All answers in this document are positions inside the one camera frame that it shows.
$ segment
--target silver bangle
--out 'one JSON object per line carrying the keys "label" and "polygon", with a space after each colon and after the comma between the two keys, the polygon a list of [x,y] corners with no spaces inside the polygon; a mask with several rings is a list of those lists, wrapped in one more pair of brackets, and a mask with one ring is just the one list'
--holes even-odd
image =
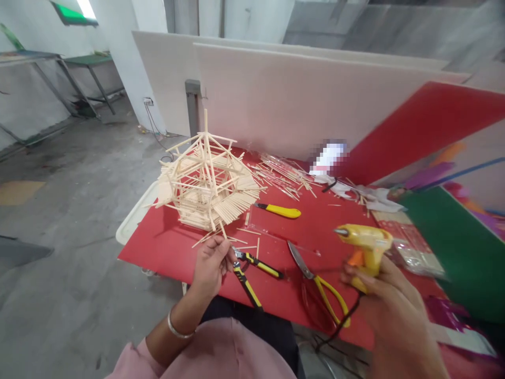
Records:
{"label": "silver bangle", "polygon": [[180,334],[178,331],[175,330],[174,326],[172,325],[172,321],[170,321],[170,313],[172,313],[172,310],[170,310],[170,312],[168,312],[168,316],[167,316],[168,328],[170,329],[170,331],[177,338],[182,338],[183,340],[185,340],[187,338],[190,338],[190,337],[193,337],[193,335],[195,334],[195,332],[192,332],[191,334]]}

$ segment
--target wire cutter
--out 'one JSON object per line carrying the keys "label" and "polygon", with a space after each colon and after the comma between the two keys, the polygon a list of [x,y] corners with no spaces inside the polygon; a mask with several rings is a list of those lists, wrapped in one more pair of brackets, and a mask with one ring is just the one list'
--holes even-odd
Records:
{"label": "wire cutter", "polygon": [[[253,266],[256,266],[257,268],[265,271],[267,274],[270,274],[271,276],[282,279],[284,277],[284,274],[282,272],[277,271],[276,269],[272,268],[271,266],[267,265],[266,263],[260,261],[258,258],[250,255],[249,253],[241,252],[237,248],[233,246],[233,250],[235,252],[236,257],[243,261],[247,262],[247,264],[252,264]],[[246,278],[246,275],[244,274],[244,271],[242,268],[240,268],[240,263],[235,262],[233,264],[233,272],[237,276],[237,278],[240,280],[240,283],[244,290],[246,291],[247,296],[251,300],[251,303],[253,304],[254,308],[263,312],[263,306],[261,305],[261,302],[259,301],[258,297],[254,293],[254,290],[252,289],[251,285],[249,284],[249,281]]]}
{"label": "wire cutter", "polygon": [[[289,250],[291,251],[293,258],[295,259],[296,264],[298,265],[298,267],[300,268],[300,270],[302,271],[302,273],[304,275],[304,282],[302,284],[302,296],[304,298],[304,306],[306,308],[306,311],[309,313],[309,317],[312,319],[313,322],[315,322],[315,318],[313,317],[313,315],[311,314],[311,312],[308,309],[307,294],[306,294],[307,288],[306,288],[305,281],[313,281],[314,283],[316,283],[317,289],[319,290],[319,294],[321,295],[322,300],[324,302],[324,306],[326,307],[326,309],[330,313],[332,320],[335,322],[333,327],[336,327],[338,324],[340,324],[340,320],[338,320],[337,316],[335,315],[335,312],[333,311],[333,308],[331,307],[331,304],[328,301],[328,297],[326,296],[323,286],[326,287],[332,293],[332,295],[337,298],[338,302],[340,303],[340,306],[342,307],[342,311],[344,312],[344,316],[348,312],[346,302],[344,301],[342,296],[337,292],[337,290],[331,286],[331,284],[329,284],[327,281],[325,281],[319,275],[313,274],[308,269],[307,265],[305,264],[303,258],[300,255],[298,249],[295,247],[295,245],[291,241],[288,241],[288,246],[289,246]],[[348,319],[344,324],[344,327],[349,327],[349,326],[350,326],[350,319]]]}

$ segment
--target yellow glue gun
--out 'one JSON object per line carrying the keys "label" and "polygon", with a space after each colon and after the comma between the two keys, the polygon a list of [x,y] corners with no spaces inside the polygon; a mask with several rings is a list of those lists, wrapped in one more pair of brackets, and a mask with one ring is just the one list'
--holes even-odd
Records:
{"label": "yellow glue gun", "polygon": [[[379,275],[380,261],[386,250],[391,248],[393,236],[383,229],[371,226],[346,224],[335,229],[340,239],[355,246],[354,254],[347,262],[358,270],[375,277]],[[367,289],[361,279],[354,277],[351,285],[363,293]]]}

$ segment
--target concrete floor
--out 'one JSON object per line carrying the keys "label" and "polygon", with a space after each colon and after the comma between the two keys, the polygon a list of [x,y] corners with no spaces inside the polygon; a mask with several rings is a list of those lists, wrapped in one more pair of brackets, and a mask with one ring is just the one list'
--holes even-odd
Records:
{"label": "concrete floor", "polygon": [[[166,154],[138,131],[127,99],[114,107],[116,116],[102,107],[102,121],[77,120],[0,163],[0,183],[47,182],[24,205],[0,206],[0,235],[54,248],[0,273],[0,377],[103,378],[126,343],[140,342],[182,296],[179,282],[117,260],[116,230]],[[308,379],[331,377],[310,348],[302,361]]]}

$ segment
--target white plastic tray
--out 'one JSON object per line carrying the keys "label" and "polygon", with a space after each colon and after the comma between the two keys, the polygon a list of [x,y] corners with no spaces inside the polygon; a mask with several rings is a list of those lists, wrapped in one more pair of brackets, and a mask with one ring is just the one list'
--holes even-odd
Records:
{"label": "white plastic tray", "polygon": [[121,223],[116,231],[116,240],[122,244],[126,245],[134,231],[137,229],[137,225],[149,210],[145,207],[147,204],[152,204],[158,197],[158,182],[152,183],[146,192],[142,195],[140,200],[135,204],[133,209],[130,211],[125,220]]}

